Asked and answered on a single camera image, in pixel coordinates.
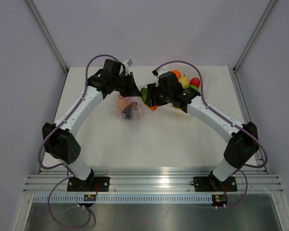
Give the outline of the green orange toy mango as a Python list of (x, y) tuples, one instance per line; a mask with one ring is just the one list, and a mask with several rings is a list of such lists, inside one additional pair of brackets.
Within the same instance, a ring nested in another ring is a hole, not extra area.
[(155, 105), (155, 106), (149, 106), (149, 105), (147, 105), (147, 104), (145, 103), (145, 101), (146, 101), (146, 99), (147, 99), (147, 96), (148, 96), (147, 88), (145, 88), (145, 87), (141, 88), (140, 92), (141, 92), (141, 94), (142, 94), (142, 95), (141, 95), (141, 99), (142, 99), (143, 103), (145, 104), (145, 106), (146, 106), (148, 109), (150, 109), (151, 111), (157, 110), (157, 108), (158, 108), (157, 105)]

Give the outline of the clear zip top bag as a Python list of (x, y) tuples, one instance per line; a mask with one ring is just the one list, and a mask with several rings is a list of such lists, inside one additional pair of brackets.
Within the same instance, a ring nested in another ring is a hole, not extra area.
[(145, 85), (141, 86), (140, 92), (142, 94), (141, 97), (122, 97), (118, 93), (113, 101), (110, 118), (139, 120), (146, 114), (157, 110), (158, 106), (150, 107), (144, 103), (148, 95)]

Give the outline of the black toy avocado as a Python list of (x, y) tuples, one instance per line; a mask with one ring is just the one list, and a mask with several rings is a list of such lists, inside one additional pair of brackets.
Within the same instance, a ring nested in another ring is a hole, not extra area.
[(122, 111), (121, 115), (125, 120), (136, 120), (140, 118), (139, 115), (139, 104), (132, 102), (128, 104)]

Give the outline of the orange toy peach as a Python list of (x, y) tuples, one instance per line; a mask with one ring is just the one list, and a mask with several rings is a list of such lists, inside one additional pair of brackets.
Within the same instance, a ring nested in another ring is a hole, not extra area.
[(117, 103), (118, 108), (124, 108), (125, 105), (126, 105), (126, 100), (125, 99), (119, 99), (118, 100), (118, 103)]

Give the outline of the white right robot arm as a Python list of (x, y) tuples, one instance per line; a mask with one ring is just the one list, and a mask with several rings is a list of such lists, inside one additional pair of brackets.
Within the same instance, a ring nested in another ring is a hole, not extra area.
[(210, 187), (219, 191), (226, 180), (259, 150), (258, 132), (255, 124), (242, 124), (210, 107), (203, 99), (198, 87), (193, 84), (183, 86), (177, 75), (164, 72), (157, 82), (141, 88), (142, 100), (149, 107), (171, 104), (173, 107), (200, 119), (227, 143), (222, 161), (209, 174)]

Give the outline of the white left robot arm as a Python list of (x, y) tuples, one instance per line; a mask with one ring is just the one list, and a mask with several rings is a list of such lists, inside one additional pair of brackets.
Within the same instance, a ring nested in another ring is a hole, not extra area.
[(60, 119), (42, 127), (42, 147), (70, 171), (70, 182), (78, 190), (88, 192), (94, 187), (94, 171), (81, 159), (76, 135), (92, 110), (107, 95), (117, 91), (124, 97), (141, 96), (130, 71), (131, 65), (131, 59), (121, 62), (107, 55), (104, 66), (94, 75), (89, 76), (89, 71), (85, 71), (84, 92), (79, 99)]

